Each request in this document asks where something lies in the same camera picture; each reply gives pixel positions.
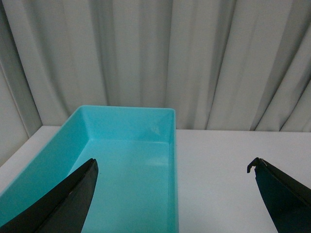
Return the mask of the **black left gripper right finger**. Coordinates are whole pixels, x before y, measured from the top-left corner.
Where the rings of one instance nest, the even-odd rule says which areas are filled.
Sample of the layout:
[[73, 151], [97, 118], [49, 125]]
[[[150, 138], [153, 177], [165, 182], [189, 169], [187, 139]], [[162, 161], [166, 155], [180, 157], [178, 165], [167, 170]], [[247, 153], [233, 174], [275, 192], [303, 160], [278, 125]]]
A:
[[255, 168], [263, 202], [279, 233], [311, 231], [311, 189], [262, 158], [255, 158], [247, 173]]

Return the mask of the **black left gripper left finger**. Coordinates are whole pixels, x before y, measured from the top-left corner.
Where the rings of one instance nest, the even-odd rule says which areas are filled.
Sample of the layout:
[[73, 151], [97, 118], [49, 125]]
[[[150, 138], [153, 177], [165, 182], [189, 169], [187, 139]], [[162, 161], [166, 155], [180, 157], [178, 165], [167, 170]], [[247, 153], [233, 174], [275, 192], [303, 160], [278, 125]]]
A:
[[2, 233], [80, 233], [98, 178], [98, 164], [87, 160], [33, 205], [0, 227]]

